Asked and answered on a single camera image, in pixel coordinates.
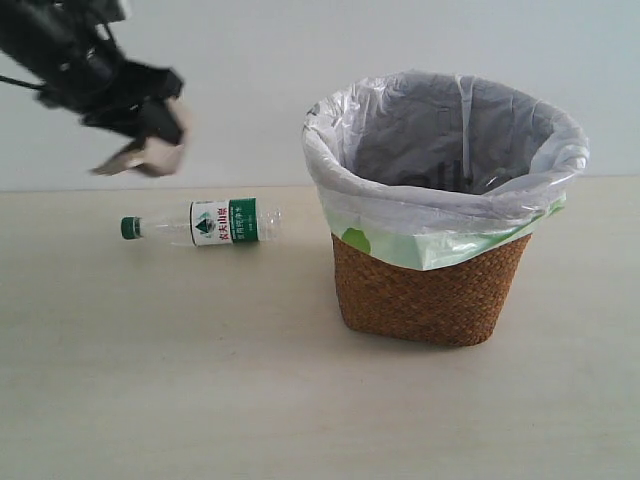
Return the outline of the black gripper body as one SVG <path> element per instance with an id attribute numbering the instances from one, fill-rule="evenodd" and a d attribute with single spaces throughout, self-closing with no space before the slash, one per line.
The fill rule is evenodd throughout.
<path id="1" fill-rule="evenodd" d="M 46 42 L 37 48 L 37 101 L 88 113 L 145 99 L 145 69 L 114 42 Z"/>

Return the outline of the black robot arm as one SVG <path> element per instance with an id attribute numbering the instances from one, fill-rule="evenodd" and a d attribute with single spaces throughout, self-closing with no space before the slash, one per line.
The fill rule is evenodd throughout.
<path id="1" fill-rule="evenodd" d="M 46 107 L 138 145 L 149 138 L 179 145 L 185 129 L 169 103 L 183 81 L 125 55 L 110 26 L 128 15 L 123 1 L 5 0 L 1 50 L 39 78 L 29 87 Z"/>

